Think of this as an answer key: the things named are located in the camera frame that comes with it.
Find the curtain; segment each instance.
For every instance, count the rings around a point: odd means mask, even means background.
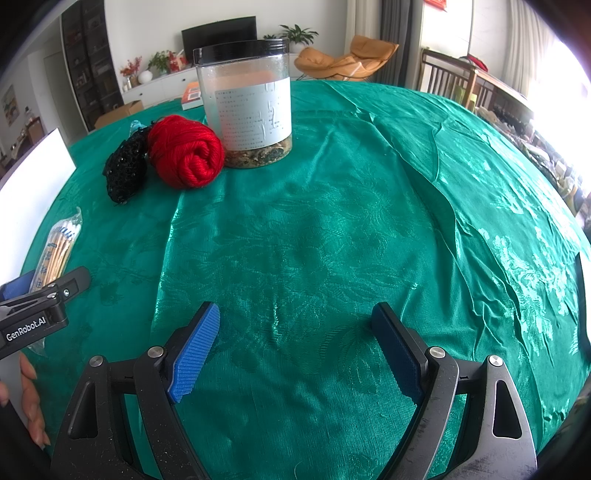
[[[404,86],[410,50],[413,0],[382,0],[380,40],[398,44],[394,56],[375,73],[375,81]]]
[[[350,52],[355,35],[379,38],[380,0],[347,0],[345,53]]]
[[[539,80],[540,67],[556,37],[550,27],[523,0],[508,0],[509,42],[503,82],[527,97]]]

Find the red yarn ball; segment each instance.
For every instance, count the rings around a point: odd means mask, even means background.
[[[170,115],[148,134],[150,162],[165,183],[176,189],[204,187],[220,173],[222,142],[207,125]]]

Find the television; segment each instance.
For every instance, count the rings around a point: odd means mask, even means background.
[[[183,30],[183,48],[187,60],[196,64],[196,48],[231,41],[256,40],[256,17],[232,18]]]

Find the metal screw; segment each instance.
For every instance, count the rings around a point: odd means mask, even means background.
[[[153,346],[150,350],[148,350],[148,356],[150,358],[158,358],[159,356],[162,356],[163,353],[164,348],[161,346]]]
[[[95,355],[88,363],[90,363],[91,367],[98,367],[103,364],[103,358],[100,355]]]
[[[500,367],[503,364],[503,359],[498,355],[491,355],[488,358],[488,361],[495,367]]]
[[[432,346],[429,349],[429,353],[435,358],[443,358],[445,356],[445,350],[440,346]]]

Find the white board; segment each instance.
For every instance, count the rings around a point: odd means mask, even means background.
[[[0,285],[20,276],[39,226],[75,169],[55,129],[0,180]]]

